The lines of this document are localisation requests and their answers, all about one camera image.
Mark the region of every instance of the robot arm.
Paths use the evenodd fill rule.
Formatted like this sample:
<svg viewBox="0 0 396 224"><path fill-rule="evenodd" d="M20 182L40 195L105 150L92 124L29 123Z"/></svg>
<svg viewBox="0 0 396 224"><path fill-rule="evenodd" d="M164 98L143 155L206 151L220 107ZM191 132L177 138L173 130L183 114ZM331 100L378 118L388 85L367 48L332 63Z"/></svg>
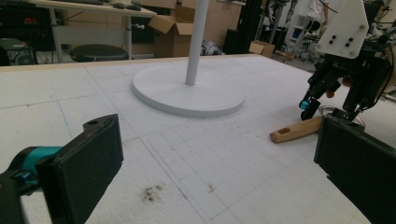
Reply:
<svg viewBox="0 0 396 224"><path fill-rule="evenodd" d="M369 22L363 23L361 18L371 20L366 18L364 11L368 7L361 0L347 1L345 9L339 12L319 40L317 49L325 53L325 60L318 64L317 71L308 79L309 89L300 102L302 120L313 117L320 105L318 99L325 91L336 91L340 87L338 80L342 77L349 77L352 83L343 104L345 112L337 113L337 117L353 120L377 102L393 70L385 49L391 46L389 37L395 29L389 28L375 41L365 40ZM356 20L345 22L346 18Z"/></svg>
<svg viewBox="0 0 396 224"><path fill-rule="evenodd" d="M52 223L84 223L119 171L117 115L93 119L64 147L28 147L0 174L0 223L28 223L22 195L42 188Z"/></svg>

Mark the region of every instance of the table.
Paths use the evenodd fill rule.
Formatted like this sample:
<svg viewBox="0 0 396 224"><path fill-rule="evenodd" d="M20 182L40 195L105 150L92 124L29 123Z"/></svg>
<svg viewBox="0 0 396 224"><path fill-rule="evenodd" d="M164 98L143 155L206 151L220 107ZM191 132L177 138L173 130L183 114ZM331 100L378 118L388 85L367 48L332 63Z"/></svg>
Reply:
<svg viewBox="0 0 396 224"><path fill-rule="evenodd" d="M132 93L137 72L164 64L187 60L2 67L0 172L25 147L64 146L86 121L117 113L125 160L87 223L369 223L314 164L317 134L269 139L300 120L309 73L256 55L202 57L199 69L238 83L246 101L230 116L194 119ZM340 107L346 94L320 101ZM361 114L366 132L393 147L395 109L378 102ZM42 193L23 202L32 224L50 223Z"/></svg>
<svg viewBox="0 0 396 224"><path fill-rule="evenodd" d="M50 0L29 0L28 2L31 4L35 4L37 7L46 7L49 9L56 53L60 63L64 61L64 57L62 54L62 44L125 44L129 57L131 59L131 17L151 18L156 15L155 12L152 12L145 8L142 8L141 11L133 11L128 9L117 9L108 4L96 6ZM124 30L60 26L58 25L55 17L55 8L122 15L126 17L127 24Z"/></svg>

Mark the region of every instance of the cable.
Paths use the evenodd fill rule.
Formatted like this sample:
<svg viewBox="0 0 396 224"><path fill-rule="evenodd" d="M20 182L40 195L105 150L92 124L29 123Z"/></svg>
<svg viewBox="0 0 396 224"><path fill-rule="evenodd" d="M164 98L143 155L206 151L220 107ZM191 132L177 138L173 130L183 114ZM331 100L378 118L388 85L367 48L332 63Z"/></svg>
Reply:
<svg viewBox="0 0 396 224"><path fill-rule="evenodd" d="M335 13L338 13L336 10L334 10L334 9L332 9L332 8L330 8L330 7L328 7L325 3L323 3L321 0L319 0L319 2L324 6L324 7L326 7L326 8L328 8L329 10L331 10L331 11L333 11L333 12L335 12Z"/></svg>
<svg viewBox="0 0 396 224"><path fill-rule="evenodd" d="M73 16L71 16L71 17L68 17L68 18L64 19L63 21L68 21L68 20L72 19L73 17L76 17L76 16L78 16L79 14L82 14L82 13L84 13L84 12L85 12L85 11L80 11L79 13L76 13L75 15L73 15Z"/></svg>

